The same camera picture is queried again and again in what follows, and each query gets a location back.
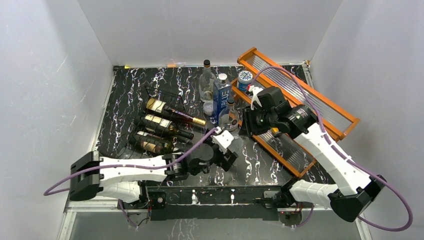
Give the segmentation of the clear round glass bottle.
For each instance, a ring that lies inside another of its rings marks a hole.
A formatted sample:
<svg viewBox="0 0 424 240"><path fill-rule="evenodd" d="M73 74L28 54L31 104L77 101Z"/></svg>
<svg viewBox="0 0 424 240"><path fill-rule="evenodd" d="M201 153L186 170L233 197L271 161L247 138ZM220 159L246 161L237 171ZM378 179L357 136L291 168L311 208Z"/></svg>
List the clear round glass bottle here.
<svg viewBox="0 0 424 240"><path fill-rule="evenodd" d="M235 133L239 126L240 115L235 109L235 99L231 96L227 100L227 105L218 117L218 126L222 130Z"/></svg>

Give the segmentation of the blue square glass bottle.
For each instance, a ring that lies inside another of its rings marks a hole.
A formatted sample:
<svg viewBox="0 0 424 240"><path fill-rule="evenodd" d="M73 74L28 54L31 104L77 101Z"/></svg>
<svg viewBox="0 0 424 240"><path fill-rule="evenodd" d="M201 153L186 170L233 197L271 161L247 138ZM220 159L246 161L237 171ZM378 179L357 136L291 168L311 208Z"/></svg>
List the blue square glass bottle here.
<svg viewBox="0 0 424 240"><path fill-rule="evenodd" d="M213 83L213 116L216 120L222 110L227 106L228 98L231 95L232 85L227 74L220 73Z"/></svg>

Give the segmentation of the green bottle with black capsule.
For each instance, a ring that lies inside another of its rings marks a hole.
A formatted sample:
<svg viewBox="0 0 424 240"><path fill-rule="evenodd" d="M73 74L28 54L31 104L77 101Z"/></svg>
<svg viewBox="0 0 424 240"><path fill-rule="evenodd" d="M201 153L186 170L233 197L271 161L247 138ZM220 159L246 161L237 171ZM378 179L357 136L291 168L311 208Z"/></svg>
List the green bottle with black capsule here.
<svg viewBox="0 0 424 240"><path fill-rule="evenodd" d="M153 114L137 116L133 122L137 127L155 133L158 137L181 136L189 140L194 138L193 133L181 130L174 122Z"/></svg>

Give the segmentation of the clear bottle with orange label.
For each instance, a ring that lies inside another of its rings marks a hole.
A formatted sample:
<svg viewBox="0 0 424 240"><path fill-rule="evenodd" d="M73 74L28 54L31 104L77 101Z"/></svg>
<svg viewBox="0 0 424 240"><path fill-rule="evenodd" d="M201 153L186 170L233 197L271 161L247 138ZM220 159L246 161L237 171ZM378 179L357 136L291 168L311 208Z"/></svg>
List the clear bottle with orange label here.
<svg viewBox="0 0 424 240"><path fill-rule="evenodd" d="M242 148L245 145L245 138L240 136L240 129L237 128L233 131L230 132L231 135L233 136L233 140L231 142L231 148L235 151L235 152L239 152L242 150Z"/></svg>

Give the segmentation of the dark green wine bottle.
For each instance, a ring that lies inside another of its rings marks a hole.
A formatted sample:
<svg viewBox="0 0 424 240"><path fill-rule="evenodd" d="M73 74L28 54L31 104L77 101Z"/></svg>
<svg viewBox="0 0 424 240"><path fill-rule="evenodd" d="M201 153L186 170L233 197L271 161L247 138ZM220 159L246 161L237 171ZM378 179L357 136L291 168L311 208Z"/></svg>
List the dark green wine bottle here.
<svg viewBox="0 0 424 240"><path fill-rule="evenodd" d="M145 151L164 155L177 153L181 150L165 138L150 134L144 131L138 131L128 138L128 143Z"/></svg>

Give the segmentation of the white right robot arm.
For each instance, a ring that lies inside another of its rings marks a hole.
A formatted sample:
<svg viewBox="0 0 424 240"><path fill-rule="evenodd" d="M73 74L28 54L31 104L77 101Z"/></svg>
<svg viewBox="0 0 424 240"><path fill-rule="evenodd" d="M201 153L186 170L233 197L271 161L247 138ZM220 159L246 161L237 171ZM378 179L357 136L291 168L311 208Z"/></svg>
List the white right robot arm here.
<svg viewBox="0 0 424 240"><path fill-rule="evenodd" d="M250 85L251 104L243 109L242 135L259 136L277 128L290 137L330 174L334 184L295 178L272 197L278 205L295 207L309 202L331 208L341 219L353 222L379 195L384 185L352 166L335 150L336 143L322 131L314 111L304 104L292 107L280 88Z"/></svg>

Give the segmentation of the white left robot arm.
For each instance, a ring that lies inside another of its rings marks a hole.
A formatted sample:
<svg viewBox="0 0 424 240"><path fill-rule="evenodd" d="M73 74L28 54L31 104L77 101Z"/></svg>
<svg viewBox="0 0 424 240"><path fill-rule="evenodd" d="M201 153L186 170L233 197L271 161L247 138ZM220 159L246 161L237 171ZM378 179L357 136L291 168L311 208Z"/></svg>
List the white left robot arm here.
<svg viewBox="0 0 424 240"><path fill-rule="evenodd" d="M151 158L118 159L91 151L70 167L69 199L78 202L102 196L144 208L150 198L142 181L183 181L199 173L207 174L213 164L227 172L238 158L232 146L222 150L217 143L202 143L177 161L181 155L175 152Z"/></svg>

